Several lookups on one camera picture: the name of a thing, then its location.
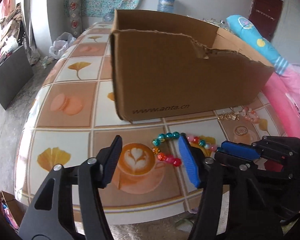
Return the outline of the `pink blanket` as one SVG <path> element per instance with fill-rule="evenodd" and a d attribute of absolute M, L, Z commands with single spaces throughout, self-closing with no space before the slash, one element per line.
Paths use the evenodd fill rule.
<path fill-rule="evenodd" d="M 289 137 L 300 139 L 300 64 L 289 64 L 282 75 L 273 73 L 262 89 Z"/>

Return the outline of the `blue cartoon pillow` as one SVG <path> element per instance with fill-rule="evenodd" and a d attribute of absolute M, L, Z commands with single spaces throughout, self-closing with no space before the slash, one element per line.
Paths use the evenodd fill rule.
<path fill-rule="evenodd" d="M 285 72 L 289 62 L 259 33 L 250 20 L 241 15 L 230 15 L 226 21 L 235 35 L 258 51 L 274 66 L 276 74 L 282 75 Z"/>

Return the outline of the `brown cardboard box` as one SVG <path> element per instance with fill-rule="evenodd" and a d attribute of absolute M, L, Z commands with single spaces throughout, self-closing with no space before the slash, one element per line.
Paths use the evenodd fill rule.
<path fill-rule="evenodd" d="M 110 51 L 115 108 L 126 121 L 247 105 L 274 72 L 229 31 L 158 11 L 115 11 Z"/>

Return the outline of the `dark red door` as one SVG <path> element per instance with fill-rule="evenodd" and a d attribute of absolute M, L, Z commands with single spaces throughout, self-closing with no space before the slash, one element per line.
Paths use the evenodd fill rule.
<path fill-rule="evenodd" d="M 282 7 L 282 0 L 253 0 L 249 21 L 269 42 L 273 39 Z"/>

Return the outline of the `black board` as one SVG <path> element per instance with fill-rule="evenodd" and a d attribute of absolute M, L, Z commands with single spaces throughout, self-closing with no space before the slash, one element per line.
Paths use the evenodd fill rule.
<path fill-rule="evenodd" d="M 0 64 L 0 105 L 4 110 L 33 75 L 24 46 L 19 46 Z"/>

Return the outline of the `blue water jug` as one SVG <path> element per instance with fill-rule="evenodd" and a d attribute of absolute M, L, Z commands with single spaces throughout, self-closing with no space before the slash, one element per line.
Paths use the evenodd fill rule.
<path fill-rule="evenodd" d="M 175 0 L 158 0 L 157 11 L 160 12 L 174 12 Z"/>

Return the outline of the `white plastic bag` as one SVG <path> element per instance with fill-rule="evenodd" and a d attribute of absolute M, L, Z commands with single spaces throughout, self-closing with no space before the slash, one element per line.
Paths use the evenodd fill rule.
<path fill-rule="evenodd" d="M 49 48 L 49 55 L 55 60 L 60 59 L 66 50 L 74 44 L 76 38 L 68 32 L 62 33 Z"/>

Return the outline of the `patterned rolled cushion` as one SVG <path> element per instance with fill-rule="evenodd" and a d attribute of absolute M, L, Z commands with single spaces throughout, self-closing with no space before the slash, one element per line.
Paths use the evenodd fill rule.
<path fill-rule="evenodd" d="M 70 27 L 73 37 L 78 38 L 82 33 L 81 0 L 69 0 Z"/>

